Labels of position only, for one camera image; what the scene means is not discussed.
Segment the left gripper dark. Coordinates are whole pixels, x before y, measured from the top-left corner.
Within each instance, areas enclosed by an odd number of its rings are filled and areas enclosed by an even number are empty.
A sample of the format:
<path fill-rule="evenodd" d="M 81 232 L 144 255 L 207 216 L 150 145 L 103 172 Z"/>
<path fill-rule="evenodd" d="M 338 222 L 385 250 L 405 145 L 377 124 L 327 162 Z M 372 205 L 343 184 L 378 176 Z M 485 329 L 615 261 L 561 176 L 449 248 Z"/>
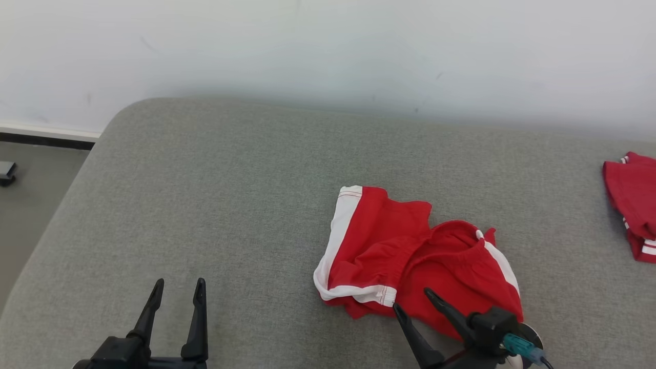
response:
<path fill-rule="evenodd" d="M 207 368 L 209 357 L 206 281 L 198 278 L 192 303 L 194 313 L 180 357 L 152 357 L 150 341 L 154 318 L 161 306 L 165 281 L 159 278 L 134 329 L 126 338 L 108 337 L 92 355 L 73 368 Z"/>

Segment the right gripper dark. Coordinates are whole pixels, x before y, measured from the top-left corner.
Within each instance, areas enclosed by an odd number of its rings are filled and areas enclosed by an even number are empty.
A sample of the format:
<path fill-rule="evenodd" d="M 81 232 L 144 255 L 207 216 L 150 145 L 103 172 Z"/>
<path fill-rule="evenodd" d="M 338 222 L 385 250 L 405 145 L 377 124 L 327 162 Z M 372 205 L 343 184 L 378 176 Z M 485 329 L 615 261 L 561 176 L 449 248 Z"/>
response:
<path fill-rule="evenodd" d="M 473 343 L 474 332 L 468 326 L 467 318 L 432 289 L 424 288 L 423 291 L 434 308 L 448 320 L 462 342 Z M 506 362 L 507 352 L 493 356 L 482 351 L 461 351 L 447 359 L 429 345 L 399 303 L 394 303 L 392 308 L 420 368 L 497 368 Z"/>

